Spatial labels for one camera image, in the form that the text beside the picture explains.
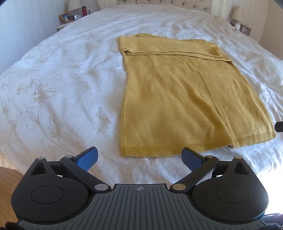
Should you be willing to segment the mustard yellow knit sweater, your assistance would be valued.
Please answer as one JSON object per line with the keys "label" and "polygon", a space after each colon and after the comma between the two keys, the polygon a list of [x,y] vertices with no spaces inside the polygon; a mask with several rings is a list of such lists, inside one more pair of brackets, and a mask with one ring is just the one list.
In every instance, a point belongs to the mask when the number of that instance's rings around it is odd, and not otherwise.
{"label": "mustard yellow knit sweater", "polygon": [[218,45],[151,34],[120,36],[127,72],[124,157],[168,157],[274,139],[271,117]]}

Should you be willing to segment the tufted beige headboard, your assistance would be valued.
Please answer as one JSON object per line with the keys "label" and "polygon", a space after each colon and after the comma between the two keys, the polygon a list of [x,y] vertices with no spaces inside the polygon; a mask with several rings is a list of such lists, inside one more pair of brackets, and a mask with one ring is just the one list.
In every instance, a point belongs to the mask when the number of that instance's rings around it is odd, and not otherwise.
{"label": "tufted beige headboard", "polygon": [[172,5],[184,9],[195,9],[209,13],[213,16],[225,18],[227,15],[227,4],[225,0],[98,0],[101,10],[123,4],[159,4]]}

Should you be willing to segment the left white nightstand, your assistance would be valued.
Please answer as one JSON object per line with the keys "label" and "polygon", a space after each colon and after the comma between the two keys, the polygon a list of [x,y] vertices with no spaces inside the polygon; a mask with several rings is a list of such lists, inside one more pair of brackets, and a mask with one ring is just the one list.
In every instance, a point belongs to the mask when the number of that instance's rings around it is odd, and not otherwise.
{"label": "left white nightstand", "polygon": [[69,24],[72,24],[72,23],[73,23],[73,21],[61,24],[57,27],[57,30],[60,31],[61,29],[65,28],[66,26],[68,26]]}

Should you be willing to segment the red bottle on nightstand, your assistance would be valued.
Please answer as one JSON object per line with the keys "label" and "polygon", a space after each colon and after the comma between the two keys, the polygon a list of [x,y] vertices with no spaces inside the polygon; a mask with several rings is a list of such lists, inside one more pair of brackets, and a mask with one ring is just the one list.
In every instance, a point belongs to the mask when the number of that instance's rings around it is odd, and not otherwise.
{"label": "red bottle on nightstand", "polygon": [[82,16],[86,16],[87,15],[87,9],[86,9],[86,6],[83,6],[82,7]]}

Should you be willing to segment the picture frame right nightstand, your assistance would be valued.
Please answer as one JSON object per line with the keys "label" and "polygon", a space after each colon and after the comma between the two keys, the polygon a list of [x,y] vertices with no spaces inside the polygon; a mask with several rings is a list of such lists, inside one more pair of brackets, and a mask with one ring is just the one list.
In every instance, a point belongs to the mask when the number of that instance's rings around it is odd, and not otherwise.
{"label": "picture frame right nightstand", "polygon": [[243,33],[246,36],[250,36],[251,34],[251,29],[243,24],[240,25],[240,30],[241,33]]}

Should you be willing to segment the wooden picture frame left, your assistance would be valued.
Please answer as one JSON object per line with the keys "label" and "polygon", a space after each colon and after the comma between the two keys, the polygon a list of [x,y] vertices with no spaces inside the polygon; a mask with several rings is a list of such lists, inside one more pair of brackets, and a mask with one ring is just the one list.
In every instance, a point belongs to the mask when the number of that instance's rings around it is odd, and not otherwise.
{"label": "wooden picture frame left", "polygon": [[74,19],[69,13],[64,13],[59,15],[59,18],[64,22],[64,23],[69,23],[72,22]]}

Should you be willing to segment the small silver photo frame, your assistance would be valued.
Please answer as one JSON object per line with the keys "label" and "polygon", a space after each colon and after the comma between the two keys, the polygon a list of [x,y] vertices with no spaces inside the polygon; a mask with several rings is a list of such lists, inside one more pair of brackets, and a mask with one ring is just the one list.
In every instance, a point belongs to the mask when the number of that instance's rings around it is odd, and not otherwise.
{"label": "small silver photo frame", "polygon": [[81,18],[81,14],[80,13],[76,13],[72,16],[74,18],[74,20],[78,20]]}

